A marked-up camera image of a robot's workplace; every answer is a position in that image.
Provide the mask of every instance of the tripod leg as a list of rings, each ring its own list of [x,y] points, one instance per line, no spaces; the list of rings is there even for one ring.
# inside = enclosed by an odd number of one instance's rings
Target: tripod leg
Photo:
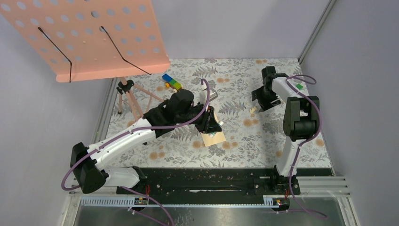
[[[135,108],[137,109],[137,111],[139,112],[141,117],[143,117],[144,116],[143,111],[141,110],[141,107],[138,104],[138,101],[137,101],[135,95],[133,94],[133,92],[131,90],[129,90],[128,95],[130,95],[130,97],[132,98],[132,101],[133,101],[133,103],[135,105]]]
[[[148,94],[148,95],[152,96],[153,98],[155,98],[155,99],[157,99],[157,100],[159,100],[159,101],[163,102],[163,99],[161,99],[161,98],[160,98],[160,97],[158,97],[157,95],[155,95],[155,94],[151,93],[150,91],[148,91],[148,90],[144,89],[143,87],[141,87],[141,86],[138,86],[138,85],[136,85],[136,84],[134,85],[134,87],[135,87],[136,89],[138,89],[138,90],[140,90],[140,91],[142,91],[142,92],[144,92],[144,93],[146,93],[146,94]]]
[[[129,93],[126,93],[126,96],[128,97],[129,105],[130,105],[130,108],[132,109],[132,113],[133,113],[133,116],[135,117],[135,121],[137,121],[140,117],[136,113],[136,109],[134,107],[132,97],[129,95]]]
[[[122,114],[122,94],[119,94],[118,114]]]

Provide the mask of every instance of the colorful toy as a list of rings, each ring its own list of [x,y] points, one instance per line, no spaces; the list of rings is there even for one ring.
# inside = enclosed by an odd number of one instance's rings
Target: colorful toy
[[[166,87],[172,87],[176,90],[179,90],[182,88],[182,85],[180,83],[178,83],[176,80],[172,79],[172,77],[170,77],[168,74],[164,74],[162,76],[163,80],[166,81]]]

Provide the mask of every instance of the leaf pattern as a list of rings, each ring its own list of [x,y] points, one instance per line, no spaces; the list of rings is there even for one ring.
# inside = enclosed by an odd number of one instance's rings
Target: leaf pattern
[[[202,138],[194,126],[184,126],[166,133],[147,145],[139,145],[117,158],[113,166],[139,167],[205,167],[205,168],[249,168],[273,167],[281,156],[285,136],[282,129],[285,104],[266,112],[258,112],[260,106],[251,99],[251,91],[262,85],[261,70],[275,66],[277,72],[287,75],[301,74],[297,59],[176,59],[166,73],[190,90],[194,102],[199,101],[200,80],[207,79],[218,98],[210,104],[222,126],[226,142],[204,147]],[[169,99],[172,89],[165,87],[161,76],[132,76],[138,84],[163,99]],[[301,83],[304,93],[307,87]],[[143,111],[149,96],[132,89]],[[122,114],[117,114],[118,101],[113,108],[107,137],[127,127],[134,120],[126,96],[123,96]],[[160,102],[153,99],[150,108]],[[250,109],[257,106],[253,113]],[[298,167],[331,167],[323,138],[318,137],[302,148]]]

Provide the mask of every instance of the white wall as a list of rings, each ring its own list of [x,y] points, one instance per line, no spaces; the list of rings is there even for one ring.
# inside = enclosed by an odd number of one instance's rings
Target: white wall
[[[0,225],[54,226],[73,145],[91,142],[108,81],[57,83],[0,15]]]
[[[303,63],[363,226],[397,225],[399,1],[338,1]]]
[[[170,58],[299,57],[328,0],[152,0]]]

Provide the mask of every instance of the floor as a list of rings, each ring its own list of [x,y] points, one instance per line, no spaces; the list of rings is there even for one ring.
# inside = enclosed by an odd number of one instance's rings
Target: floor
[[[294,58],[287,59],[176,59],[166,71],[169,76],[183,85],[199,100],[200,79],[208,80],[219,97],[211,102],[226,136],[226,142],[205,147],[194,126],[175,129],[148,145],[140,145],[128,151],[113,166],[138,167],[273,167],[282,156],[285,136],[282,129],[285,105],[279,105],[266,112],[250,112],[259,104],[251,100],[251,91],[262,86],[261,70],[275,66],[278,73],[300,74],[301,68]],[[136,84],[168,99],[173,91],[165,87],[163,74],[132,76]],[[305,84],[303,92],[307,94]],[[134,89],[140,106],[145,109],[149,96]],[[113,109],[107,137],[128,126],[134,119],[124,97],[122,115],[117,114],[118,102]],[[160,102],[153,100],[150,107]],[[300,168],[330,168],[331,163],[321,135],[303,146],[299,159]]]
[[[328,215],[327,220],[317,219],[307,213],[279,213],[269,208],[167,208],[176,226],[339,226],[345,225],[340,207],[334,198],[307,198],[305,206]],[[291,202],[291,210],[297,209]],[[167,223],[168,217],[161,208],[149,208],[142,213]],[[157,226],[159,224],[138,214],[132,215],[126,207],[81,206],[76,217],[75,226]]]

